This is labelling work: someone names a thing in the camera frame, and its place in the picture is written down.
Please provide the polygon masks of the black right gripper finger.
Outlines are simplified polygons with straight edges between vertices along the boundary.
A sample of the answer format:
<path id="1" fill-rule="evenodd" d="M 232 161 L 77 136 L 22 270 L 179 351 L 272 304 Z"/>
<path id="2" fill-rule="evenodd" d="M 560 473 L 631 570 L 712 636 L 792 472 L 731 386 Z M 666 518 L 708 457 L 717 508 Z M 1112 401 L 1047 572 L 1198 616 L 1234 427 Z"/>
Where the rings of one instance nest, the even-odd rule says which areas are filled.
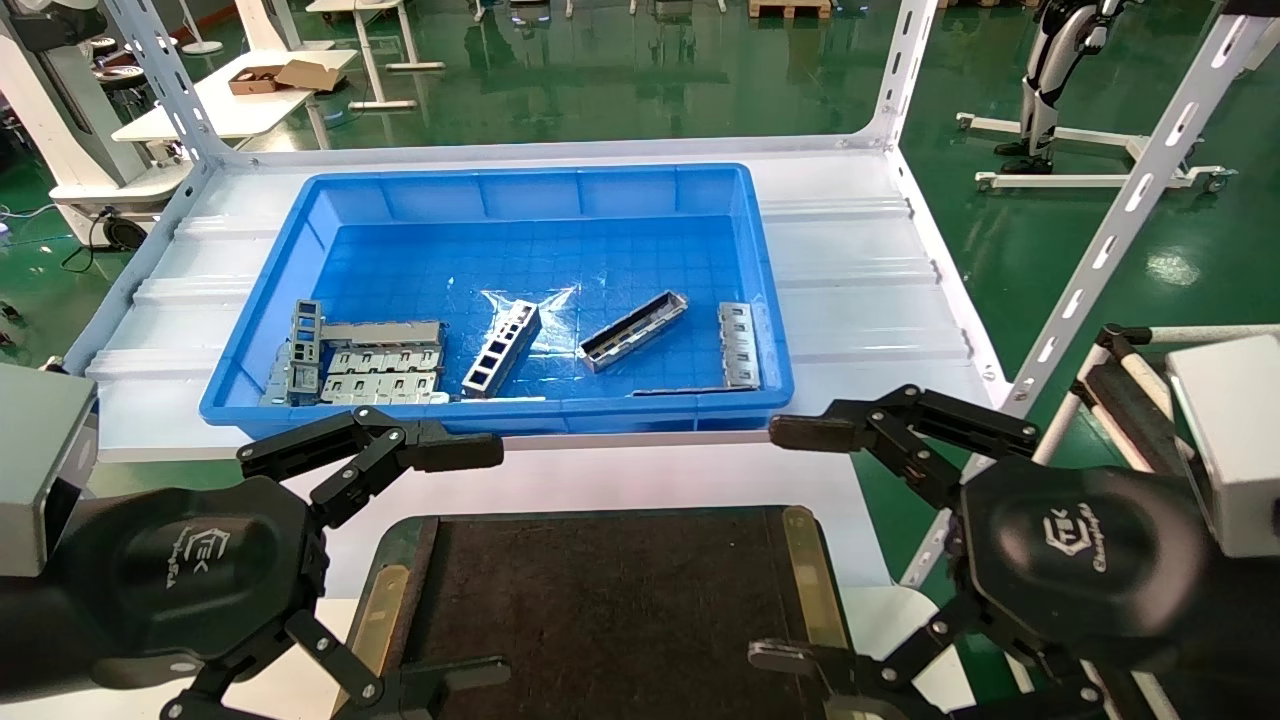
<path id="1" fill-rule="evenodd" d="M 1080 670 L 1088 635 L 1106 630 L 1106 594 L 1093 591 L 960 591 L 883 659 L 778 639 L 750 643 L 762 670 L 813 679 L 828 708 L 882 719 L 1102 719 L 1103 693 Z M 1046 675 L 1044 689 L 943 710 L 915 680 L 964 635 L 987 635 Z"/>
<path id="2" fill-rule="evenodd" d="M 933 509 L 956 509 L 961 470 L 927 441 L 1000 460 L 1030 457 L 1038 427 L 989 407 L 918 386 L 874 400 L 837 398 L 819 415 L 780 414 L 769 421 L 781 448 L 823 454 L 870 454 Z"/>

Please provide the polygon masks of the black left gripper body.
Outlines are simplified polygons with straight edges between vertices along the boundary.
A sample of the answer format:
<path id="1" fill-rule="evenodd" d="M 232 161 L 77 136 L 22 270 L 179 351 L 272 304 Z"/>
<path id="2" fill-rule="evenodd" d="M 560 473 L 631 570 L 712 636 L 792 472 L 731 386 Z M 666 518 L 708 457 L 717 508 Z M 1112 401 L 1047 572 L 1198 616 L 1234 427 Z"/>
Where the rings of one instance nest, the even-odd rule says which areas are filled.
<path id="1" fill-rule="evenodd" d="M 315 511 L 269 479 L 81 501 L 37 577 L 3 578 L 3 701 L 248 680 L 292 647 L 326 566 Z"/>

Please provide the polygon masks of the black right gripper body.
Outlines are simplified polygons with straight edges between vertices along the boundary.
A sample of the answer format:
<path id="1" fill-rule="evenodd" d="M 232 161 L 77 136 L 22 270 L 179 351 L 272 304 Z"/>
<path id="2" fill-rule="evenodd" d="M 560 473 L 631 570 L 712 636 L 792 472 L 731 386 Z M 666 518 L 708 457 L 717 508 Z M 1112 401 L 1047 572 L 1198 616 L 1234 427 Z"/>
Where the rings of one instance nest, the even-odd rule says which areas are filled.
<path id="1" fill-rule="evenodd" d="M 1189 719 L 1277 716 L 1277 560 L 1226 556 L 1184 480 L 995 464 L 957 512 L 974 585 L 1028 644 L 1153 675 Z"/>

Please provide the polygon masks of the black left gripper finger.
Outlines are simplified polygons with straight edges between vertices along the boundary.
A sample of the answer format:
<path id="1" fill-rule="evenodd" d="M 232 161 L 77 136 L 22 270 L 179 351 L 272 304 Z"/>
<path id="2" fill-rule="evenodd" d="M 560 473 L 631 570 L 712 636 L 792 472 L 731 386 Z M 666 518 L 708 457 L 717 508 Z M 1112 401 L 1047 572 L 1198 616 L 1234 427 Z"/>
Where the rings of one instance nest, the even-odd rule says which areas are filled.
<path id="1" fill-rule="evenodd" d="M 412 664 L 376 676 L 312 612 L 294 612 L 285 620 L 284 629 L 347 693 L 347 701 L 335 715 L 338 719 L 438 719 L 452 694 L 499 685 L 511 678 L 511 666 L 502 656 Z M 223 703 L 238 671 L 238 666 L 206 666 L 189 688 L 164 706 L 160 717 L 261 719 L 261 714 Z"/>
<path id="2" fill-rule="evenodd" d="M 339 462 L 310 495 L 317 523 L 337 529 L 408 470 L 422 473 L 495 468 L 503 439 L 493 433 L 452 434 L 436 420 L 401 421 L 358 406 L 296 427 L 238 451 L 244 478 L 283 483 Z"/>

